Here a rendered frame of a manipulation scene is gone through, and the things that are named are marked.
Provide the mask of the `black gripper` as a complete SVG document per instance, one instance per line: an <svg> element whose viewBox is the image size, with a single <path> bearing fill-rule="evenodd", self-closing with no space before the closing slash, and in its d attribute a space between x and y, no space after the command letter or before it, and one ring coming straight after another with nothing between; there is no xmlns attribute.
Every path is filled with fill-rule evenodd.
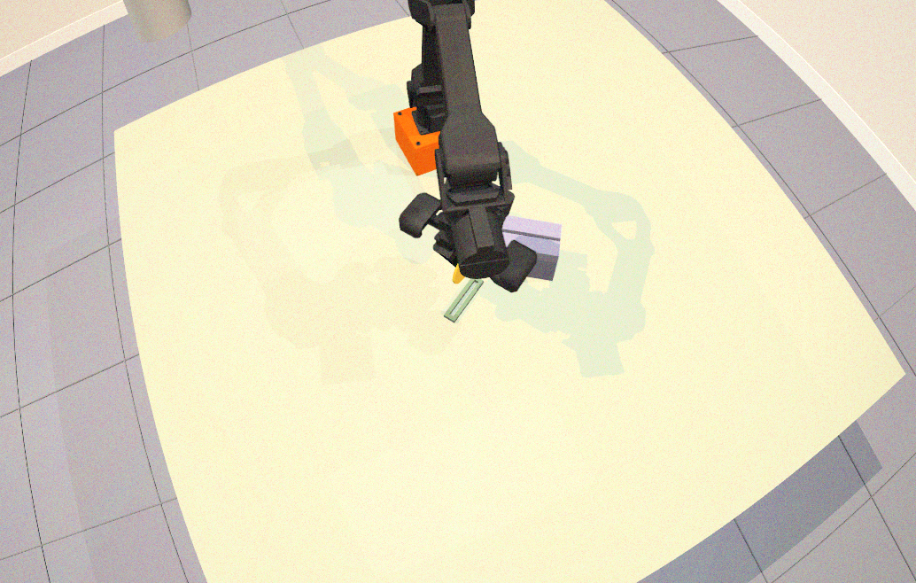
<svg viewBox="0 0 916 583"><path fill-rule="evenodd" d="M436 215L438 210L442 210L440 200L434 196L422 192L417 194L414 200L399 215L399 229L414 239L420 238L423 228L428 225L439 229L434 239L433 250L450 262L454 268L457 266L457 256L454 251L454 239L451 230L451 221L446 214ZM508 256L511 260L508 268L501 274L490 277L497 286L502 287L508 292L517 292L525 278L530 274L534 264L537 262L537 253L531 248L512 240L507 245Z"/></svg>

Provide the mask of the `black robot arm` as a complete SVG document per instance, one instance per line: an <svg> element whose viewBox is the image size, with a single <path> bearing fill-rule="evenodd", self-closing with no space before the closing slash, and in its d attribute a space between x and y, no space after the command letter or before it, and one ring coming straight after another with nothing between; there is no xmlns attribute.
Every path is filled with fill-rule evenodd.
<svg viewBox="0 0 916 583"><path fill-rule="evenodd" d="M508 150L480 104L469 33L475 0L408 0L408 8L423 26L422 63L405 82L411 118L421 136L440 131L434 153L442 214L451 221L460 274L484 280L511 263L501 229L515 195Z"/></svg>

